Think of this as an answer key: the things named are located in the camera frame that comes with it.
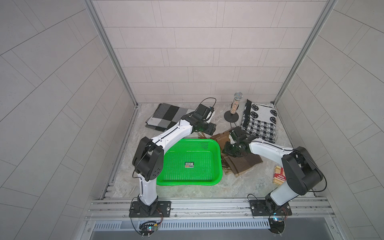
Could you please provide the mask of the brown plaid fringed scarf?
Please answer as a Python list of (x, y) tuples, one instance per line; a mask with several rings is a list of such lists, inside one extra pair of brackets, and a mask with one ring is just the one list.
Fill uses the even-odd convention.
[[(225, 131), (221, 134), (216, 134), (214, 136), (206, 136), (204, 133), (198, 133), (199, 139), (211, 139), (216, 141), (221, 149), (221, 152), (224, 150), (226, 142), (229, 142), (229, 131)], [(238, 177), (244, 174), (246, 171), (250, 170), (253, 166), (261, 164), (263, 162), (262, 158), (258, 155), (247, 155), (239, 158), (231, 157), (221, 153), (222, 159), (222, 168), (226, 175), (234, 174), (235, 177)]]

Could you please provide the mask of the black white houndstooth scarf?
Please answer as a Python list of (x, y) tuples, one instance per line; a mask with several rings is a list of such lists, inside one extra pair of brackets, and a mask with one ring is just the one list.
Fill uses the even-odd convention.
[(246, 101), (241, 129), (248, 135), (256, 136), (274, 144), (277, 139), (277, 111), (268, 105)]

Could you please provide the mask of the green plastic basket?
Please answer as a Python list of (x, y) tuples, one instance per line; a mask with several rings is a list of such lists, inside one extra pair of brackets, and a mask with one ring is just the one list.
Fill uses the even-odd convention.
[(213, 186), (223, 177), (221, 149), (211, 139), (182, 139), (164, 157), (158, 186)]

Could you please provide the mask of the grey black checkered scarf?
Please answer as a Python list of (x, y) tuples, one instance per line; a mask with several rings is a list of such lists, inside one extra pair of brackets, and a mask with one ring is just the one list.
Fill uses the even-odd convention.
[(170, 104), (159, 104), (154, 114), (146, 120), (146, 127), (161, 132), (167, 131), (176, 125), (182, 116), (192, 111), (192, 109), (181, 108)]

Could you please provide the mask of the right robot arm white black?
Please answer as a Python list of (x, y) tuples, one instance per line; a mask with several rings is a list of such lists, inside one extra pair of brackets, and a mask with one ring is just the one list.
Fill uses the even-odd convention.
[(270, 215), (277, 213), (284, 204), (297, 196), (304, 196), (325, 179), (309, 152), (302, 147), (283, 148), (261, 139), (246, 137), (243, 140), (230, 139), (226, 142), (224, 154), (232, 157), (259, 155), (283, 168), (285, 182), (265, 197), (265, 208)]

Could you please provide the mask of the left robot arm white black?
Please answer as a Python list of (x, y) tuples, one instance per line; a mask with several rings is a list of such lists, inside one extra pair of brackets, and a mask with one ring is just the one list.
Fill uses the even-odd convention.
[(211, 123), (213, 107), (199, 105), (198, 109), (186, 114), (169, 130), (151, 139), (144, 137), (136, 150), (133, 166), (139, 179), (139, 212), (142, 216), (152, 216), (157, 211), (158, 194), (156, 179), (163, 170), (166, 152), (184, 137), (194, 132), (213, 134), (216, 124)]

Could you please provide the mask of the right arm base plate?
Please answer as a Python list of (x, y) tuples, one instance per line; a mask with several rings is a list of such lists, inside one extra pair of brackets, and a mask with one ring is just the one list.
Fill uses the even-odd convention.
[(252, 216), (254, 217), (288, 217), (293, 214), (289, 203), (285, 203), (282, 206), (277, 206), (273, 203), (270, 203), (269, 201), (257, 199), (251, 199), (249, 200), (249, 203)]

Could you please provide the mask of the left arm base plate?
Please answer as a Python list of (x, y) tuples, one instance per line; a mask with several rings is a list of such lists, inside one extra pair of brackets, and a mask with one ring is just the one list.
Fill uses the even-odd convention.
[(150, 206), (142, 201), (134, 201), (130, 206), (130, 218), (168, 218), (171, 211), (171, 201), (155, 201)]

